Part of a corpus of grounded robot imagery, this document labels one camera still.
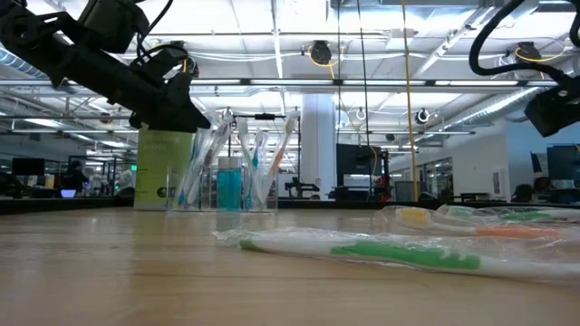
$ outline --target wall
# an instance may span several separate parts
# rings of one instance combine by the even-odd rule
[[[40,141],[28,135],[1,136],[0,156],[4,158],[46,158],[67,162],[70,155],[86,155],[85,147],[72,139],[58,139],[54,135],[40,134]]]
[[[491,194],[493,172],[502,170],[504,179],[501,186],[506,192],[509,180],[505,127],[505,123],[498,122],[493,127],[475,129],[475,135],[451,136],[443,142],[443,148],[420,148],[416,165],[451,158],[455,196],[461,193]],[[389,164],[390,171],[410,166],[410,155],[394,158]]]
[[[531,122],[508,123],[506,133],[509,184],[512,193],[517,185],[531,185],[534,182],[530,153],[546,153],[546,149],[553,145],[580,144],[580,124],[578,123],[548,138],[542,138]]]

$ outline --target wooden table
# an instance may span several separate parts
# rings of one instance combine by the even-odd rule
[[[254,228],[376,231],[371,211]],[[241,251],[234,218],[98,209],[0,217],[0,325],[579,325],[577,290]]]

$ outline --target white column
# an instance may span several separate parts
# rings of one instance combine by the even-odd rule
[[[319,186],[321,200],[336,186],[334,111],[332,94],[306,94],[302,99],[301,178]]]

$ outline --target desk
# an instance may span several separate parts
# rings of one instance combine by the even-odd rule
[[[371,232],[370,211],[276,222]],[[574,289],[218,246],[228,217],[0,216],[0,325],[577,325]]]

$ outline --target ceiling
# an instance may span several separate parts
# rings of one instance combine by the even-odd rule
[[[28,0],[29,9],[36,14],[46,14],[65,9],[72,17],[78,18],[87,1],[83,0]],[[407,34],[410,56],[405,57],[404,30],[401,7],[398,1],[361,0],[362,15],[359,16],[356,1],[343,0],[341,4],[340,36],[338,35],[337,0],[175,0],[165,17],[146,39],[146,47],[172,40],[186,42],[190,54],[196,59],[201,79],[336,79],[352,80],[404,80],[406,63],[409,64],[413,80],[483,80],[468,66],[467,57],[473,39],[479,30],[463,28],[466,22],[484,21],[487,11],[479,9],[478,1],[421,1],[408,0]],[[502,64],[500,57],[506,50],[514,50],[518,42],[532,41],[544,57],[562,55],[552,64],[570,60],[575,54],[567,40],[567,31],[574,19],[575,11],[562,7],[559,2],[530,1],[533,14],[524,13],[509,18],[494,31],[485,43],[481,62],[484,66]],[[166,4],[166,0],[148,0],[140,4],[152,21]],[[342,51],[342,60],[332,67],[319,67],[312,63],[308,48],[315,40],[327,41],[333,52],[332,62]],[[276,45],[279,43],[279,55]],[[135,57],[135,43],[118,58],[125,62]],[[0,65],[0,77],[4,80],[30,79],[30,75],[13,68]],[[505,75],[496,80],[538,79],[542,76]],[[30,105],[26,113],[54,115],[65,112],[66,99],[69,109],[76,108],[74,114],[127,116],[129,111],[111,106],[104,98],[83,96],[82,92],[71,96],[55,92],[50,87],[18,86],[1,90],[16,92],[26,98],[33,98],[36,106]],[[301,109],[302,96],[311,89],[295,87],[269,87],[250,90],[248,87],[221,87],[218,97],[206,86],[192,87],[194,103],[204,110],[230,108],[239,113],[272,112]],[[336,88],[324,92],[336,94]],[[515,92],[516,87],[463,87],[413,88],[411,112],[422,108],[431,113],[437,124],[453,120],[462,112],[487,100],[498,93]],[[407,95],[405,85],[395,88],[373,88],[365,94],[363,87],[341,89],[342,109],[348,111],[354,126],[362,128],[365,121],[357,118],[360,108],[368,105],[369,129],[406,130]],[[45,104],[50,109],[39,110]],[[83,129],[129,129],[127,121],[114,120],[103,124],[98,120],[72,121],[75,128]],[[252,122],[251,126],[271,128],[264,122]],[[38,128],[26,121],[18,121],[23,128]],[[350,121],[343,129],[352,129]],[[356,139],[352,135],[342,135],[344,141]],[[135,136],[127,134],[122,141],[134,145]],[[372,135],[371,142],[386,144],[384,135]]]

